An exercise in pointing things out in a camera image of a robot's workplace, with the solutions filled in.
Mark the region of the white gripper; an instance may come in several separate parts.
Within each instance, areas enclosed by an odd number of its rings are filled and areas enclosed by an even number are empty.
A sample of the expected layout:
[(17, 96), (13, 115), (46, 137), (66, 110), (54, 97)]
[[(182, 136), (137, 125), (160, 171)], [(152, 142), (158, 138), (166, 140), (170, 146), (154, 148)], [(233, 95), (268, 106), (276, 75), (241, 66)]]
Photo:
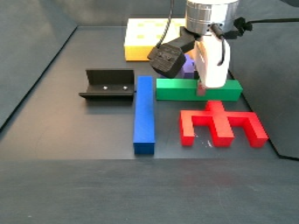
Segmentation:
[(196, 95), (205, 95), (205, 88), (221, 88), (229, 68), (229, 44), (213, 34), (201, 36), (192, 49), (194, 68), (200, 76)]

